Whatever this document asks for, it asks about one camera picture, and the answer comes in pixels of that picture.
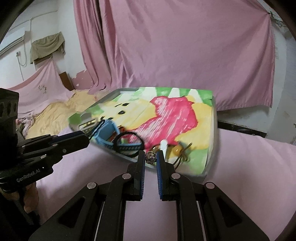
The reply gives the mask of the person's left hand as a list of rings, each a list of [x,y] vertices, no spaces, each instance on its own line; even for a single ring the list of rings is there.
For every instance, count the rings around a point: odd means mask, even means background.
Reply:
[[[39,194],[37,190],[36,182],[28,185],[24,192],[24,195],[20,195],[18,192],[5,193],[1,189],[1,194],[8,200],[19,201],[23,203],[23,209],[26,213],[36,211],[39,203]]]

